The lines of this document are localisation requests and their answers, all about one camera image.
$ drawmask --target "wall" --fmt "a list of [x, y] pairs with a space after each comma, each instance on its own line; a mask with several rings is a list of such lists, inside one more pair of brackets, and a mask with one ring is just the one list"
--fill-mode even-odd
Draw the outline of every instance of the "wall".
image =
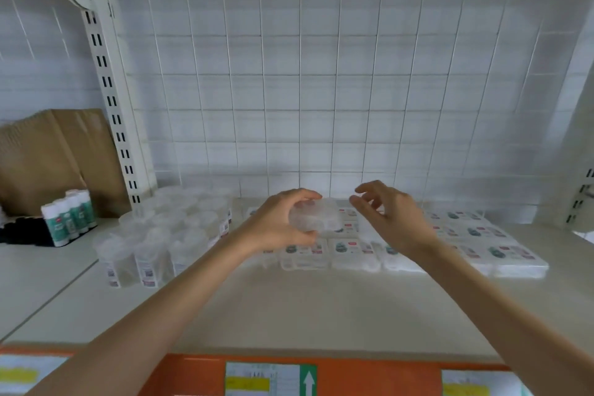
[[592, 0], [112, 0], [157, 181], [380, 179], [530, 222], [594, 57]]
[[80, 10], [68, 0], [0, 0], [0, 124], [102, 107]]

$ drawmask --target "person's right hand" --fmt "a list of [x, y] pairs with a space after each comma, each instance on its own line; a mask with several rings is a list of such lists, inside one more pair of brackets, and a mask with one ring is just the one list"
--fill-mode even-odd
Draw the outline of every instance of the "person's right hand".
[[[355, 192], [362, 196], [351, 196], [351, 204], [394, 250], [414, 260], [416, 252], [439, 245], [433, 228], [410, 195], [379, 180], [362, 183]], [[381, 205], [383, 215], [377, 211]]]

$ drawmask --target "forearm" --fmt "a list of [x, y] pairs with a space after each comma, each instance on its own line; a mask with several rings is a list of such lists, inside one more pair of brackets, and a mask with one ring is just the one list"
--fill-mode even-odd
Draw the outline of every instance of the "forearm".
[[451, 248], [415, 260], [458, 304], [535, 396], [594, 392], [594, 362], [513, 302]]
[[246, 258], [235, 236], [198, 262], [40, 382], [34, 396], [132, 396], [227, 276]]

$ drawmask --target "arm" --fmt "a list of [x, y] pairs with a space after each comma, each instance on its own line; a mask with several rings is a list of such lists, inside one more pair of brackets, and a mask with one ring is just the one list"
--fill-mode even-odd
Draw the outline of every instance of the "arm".
[[289, 210], [321, 195], [291, 190], [269, 197], [237, 230], [36, 385], [31, 396], [133, 396], [184, 327], [241, 262], [287, 244], [314, 244], [315, 232], [289, 225]]
[[[419, 264], [535, 396], [594, 393], [594, 360], [504, 295], [435, 236], [409, 195], [364, 183], [351, 203], [392, 248]], [[383, 204], [385, 215], [377, 208]]]

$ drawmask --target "yellow highlight strip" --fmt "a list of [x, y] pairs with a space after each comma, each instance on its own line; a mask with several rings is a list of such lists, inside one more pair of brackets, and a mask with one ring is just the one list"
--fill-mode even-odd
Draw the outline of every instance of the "yellow highlight strip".
[[39, 371], [31, 368], [0, 368], [0, 382], [3, 384], [34, 384]]
[[270, 391], [270, 379], [264, 377], [226, 377], [226, 390]]
[[443, 396], [490, 396], [491, 393], [485, 385], [444, 384], [443, 387]]

